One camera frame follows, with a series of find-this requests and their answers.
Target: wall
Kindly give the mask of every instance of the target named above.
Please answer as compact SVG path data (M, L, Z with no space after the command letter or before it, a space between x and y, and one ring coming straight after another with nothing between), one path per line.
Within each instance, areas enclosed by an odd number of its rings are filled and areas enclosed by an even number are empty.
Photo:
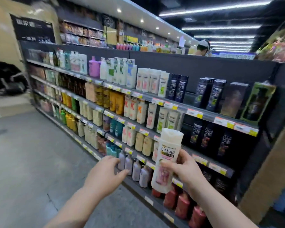
M24 70L10 14L52 23L56 43L61 44L58 18L52 7L42 2L29 6L11 0L0 0L0 61Z

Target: red bottle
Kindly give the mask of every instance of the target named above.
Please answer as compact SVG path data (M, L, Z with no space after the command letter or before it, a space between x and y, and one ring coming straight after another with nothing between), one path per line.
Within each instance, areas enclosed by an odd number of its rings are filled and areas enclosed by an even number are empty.
M171 185L171 190L166 193L165 200L163 201L164 207L172 209L175 206L177 198L177 191L175 190L174 184Z
M181 219L186 219L189 205L190 201L188 195L186 193L179 195L177 200L177 206L175 209L175 215Z
M157 190L152 189L152 195L153 195L154 197L159 198L159 197L160 197L160 195L161 195L161 192L158 192Z
M206 219L206 214L199 206L195 206L193 209L192 217L189 221L190 228L200 228Z

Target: left hand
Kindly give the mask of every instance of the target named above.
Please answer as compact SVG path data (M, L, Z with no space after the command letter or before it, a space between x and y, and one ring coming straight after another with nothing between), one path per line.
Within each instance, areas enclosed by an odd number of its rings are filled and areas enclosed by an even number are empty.
M100 194L101 198L113 193L129 172L129 170L123 170L115 175L114 168L118 163L117 157L105 156L102 158L87 175L83 188Z

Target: green product box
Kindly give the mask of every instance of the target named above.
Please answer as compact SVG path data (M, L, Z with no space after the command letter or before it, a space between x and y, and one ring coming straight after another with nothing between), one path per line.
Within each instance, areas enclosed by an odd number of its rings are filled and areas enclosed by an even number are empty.
M257 125L275 90L275 85L255 82L240 119Z

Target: forearm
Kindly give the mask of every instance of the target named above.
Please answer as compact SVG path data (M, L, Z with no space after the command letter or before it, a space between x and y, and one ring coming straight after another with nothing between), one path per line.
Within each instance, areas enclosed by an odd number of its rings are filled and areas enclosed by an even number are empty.
M80 188L44 228L81 228L102 197L91 189Z
M195 192L213 228L257 228L239 209L217 192L208 182Z

